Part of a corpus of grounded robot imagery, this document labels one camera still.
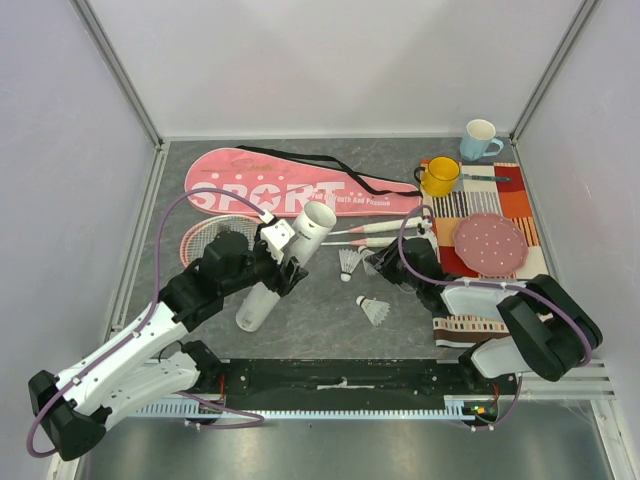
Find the white shuttlecock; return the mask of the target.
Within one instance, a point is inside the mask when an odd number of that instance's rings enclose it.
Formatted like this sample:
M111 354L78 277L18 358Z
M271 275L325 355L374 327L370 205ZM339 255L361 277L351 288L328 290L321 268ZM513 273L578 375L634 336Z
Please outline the white shuttlecock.
M349 282L362 260L361 254L357 250L340 249L338 255L340 261L340 279L343 282Z
M375 327L381 325L390 312L389 303L370 299L364 295L356 298L356 304Z
M377 267L377 264L378 264L377 253L366 246L359 246L358 253L361 257L361 262L364 268L364 272L368 276L376 275L379 272Z

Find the white shuttlecock tube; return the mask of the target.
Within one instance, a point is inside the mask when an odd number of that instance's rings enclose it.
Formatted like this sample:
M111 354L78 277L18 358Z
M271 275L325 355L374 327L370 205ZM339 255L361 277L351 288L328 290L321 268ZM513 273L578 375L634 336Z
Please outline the white shuttlecock tube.
M306 263L321 246L337 222L334 211L317 201L308 202L294 220L293 239L284 247L284 259L277 274L267 283L256 284L236 314L236 323L244 331L255 332L274 309L303 280Z

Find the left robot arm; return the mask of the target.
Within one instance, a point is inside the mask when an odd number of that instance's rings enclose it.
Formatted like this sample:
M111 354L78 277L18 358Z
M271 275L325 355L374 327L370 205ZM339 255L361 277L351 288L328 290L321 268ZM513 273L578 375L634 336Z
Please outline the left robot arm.
M44 430L53 453L75 460L145 405L168 394L215 389L221 362L201 341L184 343L154 367L144 364L219 313L225 298L240 290L288 294L308 274L295 250L300 240L283 221L260 228L253 243L240 232L218 234L118 335L57 374L35 374L28 382L33 426Z

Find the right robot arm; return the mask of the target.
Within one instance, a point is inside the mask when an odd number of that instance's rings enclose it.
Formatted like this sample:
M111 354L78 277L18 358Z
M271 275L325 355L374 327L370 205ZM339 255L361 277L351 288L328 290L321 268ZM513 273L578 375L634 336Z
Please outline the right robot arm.
M473 316L506 326L507 335L476 340L461 356L457 377L469 393L507 373L556 382L587 365L603 342L596 323L549 275L489 281L448 274L423 238L400 237L364 262L390 283L408 285L434 319Z

